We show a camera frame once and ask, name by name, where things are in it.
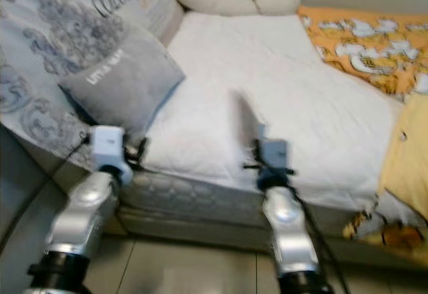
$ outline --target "wire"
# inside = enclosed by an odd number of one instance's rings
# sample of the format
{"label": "wire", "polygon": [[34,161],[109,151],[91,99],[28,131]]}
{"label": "wire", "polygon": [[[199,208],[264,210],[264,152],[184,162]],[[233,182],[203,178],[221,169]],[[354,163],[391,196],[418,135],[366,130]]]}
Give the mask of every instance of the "wire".
{"label": "wire", "polygon": [[[278,170],[277,168],[270,166],[269,164],[267,164],[265,161],[261,159],[258,159],[258,161],[263,166],[267,167],[270,171],[272,171],[275,175],[278,175],[279,177],[282,177],[285,180],[287,180],[286,174],[281,170]],[[286,188],[293,194],[294,198],[300,203],[300,205],[302,205],[306,220],[308,221],[311,229],[315,232],[315,237],[317,241],[321,244],[321,246],[327,252],[327,255],[329,256],[330,260],[332,261],[334,270],[336,271],[337,277],[339,278],[339,282],[343,288],[344,294],[350,294],[348,284],[345,281],[339,262],[337,261],[337,258],[334,256],[332,249],[327,244],[326,239],[324,238],[324,235],[321,233],[320,229],[318,228],[318,225],[315,223],[314,217],[312,216],[312,213],[309,211],[308,205],[299,197],[298,192],[294,187],[287,185]]]}
{"label": "wire", "polygon": [[[79,142],[79,144],[72,149],[71,152],[67,154],[66,157],[62,158],[57,165],[52,169],[50,173],[47,173],[44,177],[40,185],[31,192],[31,194],[23,201],[21,206],[18,208],[15,216],[12,218],[12,221],[10,222],[9,226],[7,226],[5,234],[3,235],[1,242],[0,242],[0,256],[3,254],[3,251],[5,250],[5,247],[7,243],[9,242],[9,239],[11,238],[13,232],[15,231],[19,221],[21,220],[22,216],[24,215],[25,211],[33,201],[39,196],[40,192],[43,190],[43,187],[52,180],[56,172],[61,169],[61,167],[70,159],[70,157],[77,152],[86,142],[88,141],[88,136],[82,138],[82,140]],[[65,196],[67,196],[67,193],[64,192],[61,188],[58,187],[58,190],[60,190]]]}

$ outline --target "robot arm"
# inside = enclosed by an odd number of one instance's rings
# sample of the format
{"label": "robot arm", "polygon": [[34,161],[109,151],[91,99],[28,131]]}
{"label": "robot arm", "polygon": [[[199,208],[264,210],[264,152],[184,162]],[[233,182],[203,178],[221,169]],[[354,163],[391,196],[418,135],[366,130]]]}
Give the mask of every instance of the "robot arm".
{"label": "robot arm", "polygon": [[263,213],[272,229],[271,248],[281,293],[333,294],[318,270],[318,258],[306,230],[302,205],[288,186],[287,144],[256,140],[257,186],[265,194]]}
{"label": "robot arm", "polygon": [[53,221],[44,255],[29,269],[33,281],[25,294],[85,293],[82,284],[104,223],[114,214],[120,187],[132,180],[123,136],[122,128],[92,128],[95,171],[71,191],[65,209]]}

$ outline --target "tile floor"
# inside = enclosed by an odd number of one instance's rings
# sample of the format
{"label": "tile floor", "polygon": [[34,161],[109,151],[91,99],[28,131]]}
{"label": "tile floor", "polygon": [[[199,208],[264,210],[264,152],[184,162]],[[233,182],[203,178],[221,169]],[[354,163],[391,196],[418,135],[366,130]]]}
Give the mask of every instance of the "tile floor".
{"label": "tile floor", "polygon": [[[427,294],[421,273],[343,267],[352,294]],[[329,282],[341,294],[334,273]],[[152,240],[105,237],[90,265],[93,294],[278,294],[269,257]]]}

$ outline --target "bed sheet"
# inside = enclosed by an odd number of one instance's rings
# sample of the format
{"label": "bed sheet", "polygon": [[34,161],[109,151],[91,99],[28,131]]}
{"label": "bed sheet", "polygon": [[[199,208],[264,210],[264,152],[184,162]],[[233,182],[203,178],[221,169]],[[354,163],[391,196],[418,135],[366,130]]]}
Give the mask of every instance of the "bed sheet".
{"label": "bed sheet", "polygon": [[188,13],[169,45],[187,79],[148,132],[144,165],[157,172],[254,190],[241,167],[231,92],[245,92],[290,143],[292,178],[308,202],[359,210],[372,203],[401,104],[324,65],[297,16]]}

